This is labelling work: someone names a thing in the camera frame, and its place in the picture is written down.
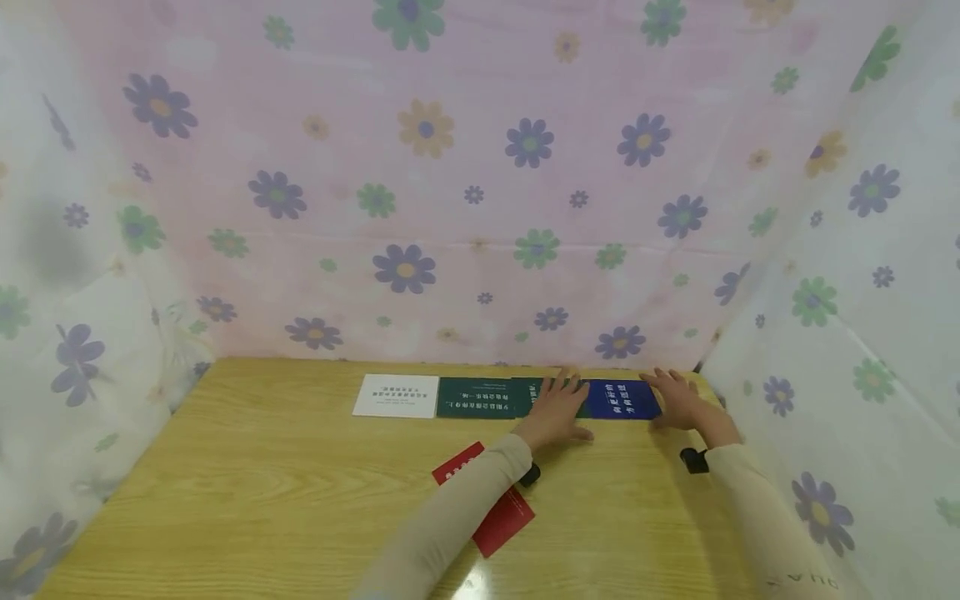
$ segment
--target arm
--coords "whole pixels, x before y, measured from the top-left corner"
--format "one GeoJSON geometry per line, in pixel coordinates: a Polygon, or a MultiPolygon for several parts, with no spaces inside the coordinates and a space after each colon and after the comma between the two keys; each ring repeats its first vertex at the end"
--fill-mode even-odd
{"type": "Polygon", "coordinates": [[[484,517],[533,463],[530,447],[509,434],[440,486],[383,549],[353,598],[425,598],[484,517]]]}

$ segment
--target dark green card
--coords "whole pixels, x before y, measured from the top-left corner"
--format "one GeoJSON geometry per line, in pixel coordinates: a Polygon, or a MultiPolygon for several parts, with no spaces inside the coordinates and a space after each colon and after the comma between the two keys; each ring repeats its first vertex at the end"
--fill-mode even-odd
{"type": "MultiPolygon", "coordinates": [[[[543,382],[541,377],[514,377],[511,379],[513,387],[512,397],[516,398],[516,416],[523,419],[530,414],[534,402],[540,396],[540,384],[543,382]]],[[[590,408],[584,402],[577,411],[577,419],[589,419],[590,408]]]]}
{"type": "Polygon", "coordinates": [[[441,377],[437,417],[448,419],[513,419],[516,416],[510,379],[441,377]]]}

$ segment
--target wooden table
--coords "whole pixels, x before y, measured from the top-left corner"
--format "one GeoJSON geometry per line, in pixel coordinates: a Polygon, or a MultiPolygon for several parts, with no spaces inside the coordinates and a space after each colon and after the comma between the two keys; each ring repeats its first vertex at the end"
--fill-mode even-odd
{"type": "MultiPolygon", "coordinates": [[[[367,372],[552,371],[220,360],[38,597],[347,598],[386,538],[436,489],[430,471],[513,426],[352,417],[367,372]]],[[[537,517],[487,561],[471,542],[434,597],[756,598],[726,498],[677,458],[687,434],[588,425],[593,445],[538,457],[542,477],[523,492],[537,517]]]]}

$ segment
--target green flower print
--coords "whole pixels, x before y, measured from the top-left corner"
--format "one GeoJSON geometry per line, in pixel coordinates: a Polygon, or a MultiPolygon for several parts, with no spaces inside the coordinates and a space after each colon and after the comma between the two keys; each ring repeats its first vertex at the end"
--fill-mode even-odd
{"type": "Polygon", "coordinates": [[[379,8],[373,12],[373,26],[391,33],[394,48],[406,50],[413,39],[421,52],[430,49],[431,36],[444,34],[444,20],[436,11],[444,0],[375,0],[379,8]]]}
{"type": "Polygon", "coordinates": [[[12,340],[20,333],[20,327],[30,324],[27,307],[30,303],[20,296],[14,285],[0,285],[0,335],[12,340]]]}
{"type": "Polygon", "coordinates": [[[853,367],[853,386],[865,400],[886,402],[894,392],[893,380],[893,375],[877,360],[864,358],[859,367],[853,367]]]}
{"type": "Polygon", "coordinates": [[[117,221],[127,248],[134,254],[142,253],[145,248],[157,250],[160,240],[167,239],[156,217],[145,214],[139,206],[130,205],[118,212],[117,221]]]}
{"type": "Polygon", "coordinates": [[[197,321],[191,323],[190,326],[187,327],[187,330],[194,335],[200,335],[206,331],[206,323],[198,319],[197,321]]]}
{"type": "Polygon", "coordinates": [[[860,65],[860,70],[853,78],[853,84],[850,86],[851,92],[863,89],[868,79],[877,82],[886,76],[887,61],[900,53],[900,45],[893,40],[896,34],[897,28],[888,25],[880,34],[880,37],[876,39],[870,54],[867,55],[867,59],[860,65]]]}
{"type": "Polygon", "coordinates": [[[942,516],[950,527],[960,527],[960,500],[952,502],[946,498],[934,500],[937,505],[937,514],[942,516]]]}
{"type": "Polygon", "coordinates": [[[104,450],[109,450],[112,445],[116,444],[119,437],[120,434],[111,433],[103,438],[100,442],[97,442],[97,445],[93,448],[94,452],[103,452],[104,450]]]}
{"type": "Polygon", "coordinates": [[[547,262],[557,257],[560,240],[552,229],[530,229],[525,238],[516,239],[514,258],[523,262],[524,269],[542,269],[547,262]]]}
{"type": "Polygon", "coordinates": [[[267,32],[265,37],[273,42],[277,49],[290,50],[294,43],[294,30],[282,16],[268,16],[263,22],[263,29],[267,32]]]}
{"type": "Polygon", "coordinates": [[[686,16],[686,8],[680,0],[648,2],[643,11],[647,18],[640,24],[640,32],[647,35],[648,46],[663,47],[671,37],[680,34],[680,22],[686,16]]]}
{"type": "Polygon", "coordinates": [[[386,219],[390,213],[396,212],[394,194],[383,185],[368,183],[357,191],[357,198],[360,199],[360,207],[372,217],[386,219]]]}
{"type": "Polygon", "coordinates": [[[777,218],[777,210],[773,207],[767,208],[763,212],[758,212],[754,215],[754,221],[750,223],[750,226],[747,228],[750,230],[750,234],[754,237],[763,237],[767,234],[767,231],[770,230],[770,227],[774,224],[774,219],[777,218]]]}
{"type": "Polygon", "coordinates": [[[601,269],[612,269],[617,265],[623,264],[623,258],[627,251],[623,250],[623,244],[607,244],[603,249],[597,251],[596,263],[601,269]]]}
{"type": "Polygon", "coordinates": [[[827,324],[827,315],[837,314],[837,305],[831,301],[836,295],[837,291],[822,277],[814,277],[813,281],[804,278],[793,293],[793,316],[800,317],[804,327],[810,327],[811,323],[823,327],[827,324]]]}
{"type": "Polygon", "coordinates": [[[213,250],[227,258],[243,258],[250,251],[247,238],[237,235],[233,229],[214,229],[206,239],[210,240],[213,250]]]}
{"type": "Polygon", "coordinates": [[[797,73],[795,67],[783,67],[782,70],[774,76],[774,80],[770,82],[770,86],[774,88],[774,92],[782,95],[793,89],[794,84],[799,78],[800,74],[797,73]]]}

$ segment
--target blue card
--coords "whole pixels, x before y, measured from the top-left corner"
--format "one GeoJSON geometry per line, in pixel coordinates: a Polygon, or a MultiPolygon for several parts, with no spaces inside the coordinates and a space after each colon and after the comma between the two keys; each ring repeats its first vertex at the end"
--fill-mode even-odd
{"type": "Polygon", "coordinates": [[[591,379],[586,404],[594,419],[651,420],[660,405],[646,381],[591,379]]]}

